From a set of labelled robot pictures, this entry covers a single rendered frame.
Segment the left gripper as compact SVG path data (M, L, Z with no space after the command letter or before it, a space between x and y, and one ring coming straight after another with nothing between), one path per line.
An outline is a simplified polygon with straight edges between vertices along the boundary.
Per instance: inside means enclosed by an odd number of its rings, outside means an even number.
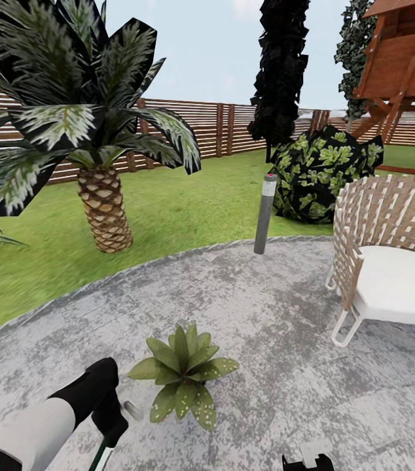
M116 399L108 410L100 413L93 410L91 414L98 430L111 445L114 445L128 428L128 421L123 417L119 405L119 400Z

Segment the insectifuge atomizer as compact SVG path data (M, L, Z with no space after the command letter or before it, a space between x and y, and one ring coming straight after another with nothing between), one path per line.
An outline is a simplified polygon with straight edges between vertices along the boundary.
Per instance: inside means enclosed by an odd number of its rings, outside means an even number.
M92 465L90 465L89 471L106 471L107 464L111 460L115 445L111 445L106 438L103 438L101 447L97 452L96 457Z

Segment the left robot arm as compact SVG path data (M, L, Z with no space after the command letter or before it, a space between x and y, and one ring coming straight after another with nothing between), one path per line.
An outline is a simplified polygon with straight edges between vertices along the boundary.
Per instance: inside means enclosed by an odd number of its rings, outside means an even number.
M131 392L118 396L118 384L118 365L112 357L65 380L44 403L0 432L0 471L46 471L90 414L114 445L128 428L124 410L137 422L145 415L144 403Z

